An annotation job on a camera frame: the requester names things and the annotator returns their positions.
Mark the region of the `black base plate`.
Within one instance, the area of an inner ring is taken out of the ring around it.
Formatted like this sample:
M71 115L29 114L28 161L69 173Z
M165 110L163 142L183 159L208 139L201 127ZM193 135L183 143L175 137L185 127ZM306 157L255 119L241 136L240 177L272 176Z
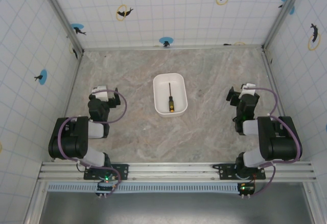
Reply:
M221 180L265 180L265 170L258 168L248 168L234 164L214 164L213 169L218 170Z
M128 164L112 164L112 167L120 174L121 180L128 178ZM115 181L118 180L118 174L112 170L89 168L84 170L84 180L102 180Z

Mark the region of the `left green circuit board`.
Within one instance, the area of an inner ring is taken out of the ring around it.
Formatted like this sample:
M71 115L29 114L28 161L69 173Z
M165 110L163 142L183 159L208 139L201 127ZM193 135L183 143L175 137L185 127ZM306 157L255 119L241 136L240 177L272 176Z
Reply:
M107 197L111 195L116 189L116 185L107 180L101 180L97 184L96 195L99 197Z

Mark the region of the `white plastic bin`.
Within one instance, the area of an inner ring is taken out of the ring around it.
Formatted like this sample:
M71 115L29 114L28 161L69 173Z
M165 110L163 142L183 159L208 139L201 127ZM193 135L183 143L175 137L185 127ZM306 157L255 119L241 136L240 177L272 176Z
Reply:
M169 82L175 111L169 112ZM184 78L179 73L159 74L153 79L153 96L156 112L164 118L178 117L188 108Z

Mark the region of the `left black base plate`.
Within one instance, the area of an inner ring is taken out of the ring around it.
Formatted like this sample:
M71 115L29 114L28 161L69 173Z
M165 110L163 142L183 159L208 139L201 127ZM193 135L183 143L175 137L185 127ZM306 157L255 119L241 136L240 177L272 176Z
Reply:
M112 167L120 174L121 180L128 178L128 164L112 164ZM102 180L115 181L118 180L118 174L112 170L89 168L84 170L84 180Z

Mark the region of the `aluminium frame bottom bar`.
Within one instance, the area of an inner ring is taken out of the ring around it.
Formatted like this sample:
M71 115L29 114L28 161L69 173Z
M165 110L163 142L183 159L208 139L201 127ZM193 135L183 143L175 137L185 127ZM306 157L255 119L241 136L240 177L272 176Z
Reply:
M192 50L192 49L243 49L243 48L262 48L260 44L241 44L241 45L192 45L192 46L152 46L152 47L117 47L117 48L85 48L85 52L103 51L152 51L152 50Z

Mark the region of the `aluminium mounting rail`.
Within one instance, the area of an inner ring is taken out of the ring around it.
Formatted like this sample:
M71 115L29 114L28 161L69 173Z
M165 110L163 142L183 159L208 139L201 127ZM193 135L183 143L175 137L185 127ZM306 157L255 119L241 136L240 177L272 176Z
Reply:
M214 169L213 163L129 163L128 176L125 182L140 183L208 183L219 182L222 169ZM310 162L294 164L277 164L265 169L265 183L271 178L274 183L303 183L317 181ZM38 180L40 182L85 182L84 174L79 172L74 162L59 161L42 163Z

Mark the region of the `green circuit board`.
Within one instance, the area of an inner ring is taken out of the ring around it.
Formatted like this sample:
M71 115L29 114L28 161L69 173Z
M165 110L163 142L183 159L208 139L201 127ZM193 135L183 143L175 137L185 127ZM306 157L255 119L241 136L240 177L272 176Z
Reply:
M239 195L252 195L255 192L255 184L254 183L239 183L238 184Z
M97 184L96 195L99 197L107 197L111 195L116 189L116 185L107 180L101 180Z

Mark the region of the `right green circuit board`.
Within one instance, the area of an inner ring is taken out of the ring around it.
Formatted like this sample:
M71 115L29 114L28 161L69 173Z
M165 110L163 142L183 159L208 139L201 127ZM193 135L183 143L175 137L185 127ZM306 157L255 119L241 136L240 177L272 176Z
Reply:
M238 184L239 195L252 195L255 192L255 184L254 183L239 183Z

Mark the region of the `aluminium frame post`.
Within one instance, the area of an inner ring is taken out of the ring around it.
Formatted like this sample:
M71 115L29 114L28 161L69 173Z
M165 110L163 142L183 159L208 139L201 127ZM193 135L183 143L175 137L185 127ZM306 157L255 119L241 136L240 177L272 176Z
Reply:
M71 27L66 15L64 14L64 11L61 9L58 1L57 0L48 0L48 2L51 5L56 16L58 17L59 22L61 23L62 27L64 28L66 35L67 35L68 39L71 41L74 50L77 52L77 54L79 54L79 56L82 56L84 53L84 50L77 38L77 34Z
M268 36L266 37L264 44L262 45L263 52L266 52L266 50L271 46L273 40L275 39L279 29L283 25L286 17L289 15L289 12L295 5L296 0L286 0L283 3L282 9L275 20L271 30L268 33Z

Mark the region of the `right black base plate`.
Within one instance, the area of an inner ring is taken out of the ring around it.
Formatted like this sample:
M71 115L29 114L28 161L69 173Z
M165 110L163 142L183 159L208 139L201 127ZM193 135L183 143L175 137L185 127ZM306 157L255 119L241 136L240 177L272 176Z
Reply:
M214 164L213 169L218 170L221 180L265 180L265 170L258 168L248 168L234 164Z

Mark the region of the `dolphin blue oval sticker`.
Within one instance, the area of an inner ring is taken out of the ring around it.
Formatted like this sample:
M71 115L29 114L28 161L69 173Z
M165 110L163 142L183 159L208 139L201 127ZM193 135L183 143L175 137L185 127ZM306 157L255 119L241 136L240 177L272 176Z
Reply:
M35 76L35 81L38 81L40 85L44 85L48 78L48 72L46 69L43 69L38 76Z
M73 23L71 24L72 29L75 31L76 34L86 35L86 32L83 32L84 26L82 24Z
M159 42L163 45L164 48L169 47L173 41L174 39L172 37L162 37L159 39Z

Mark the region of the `black yellow handled screwdriver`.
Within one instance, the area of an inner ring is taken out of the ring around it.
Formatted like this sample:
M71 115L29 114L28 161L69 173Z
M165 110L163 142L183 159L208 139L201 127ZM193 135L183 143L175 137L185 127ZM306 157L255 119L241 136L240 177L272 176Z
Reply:
M173 113L175 111L174 108L174 101L173 101L173 97L172 97L172 93L171 93L171 83L169 82L169 112Z

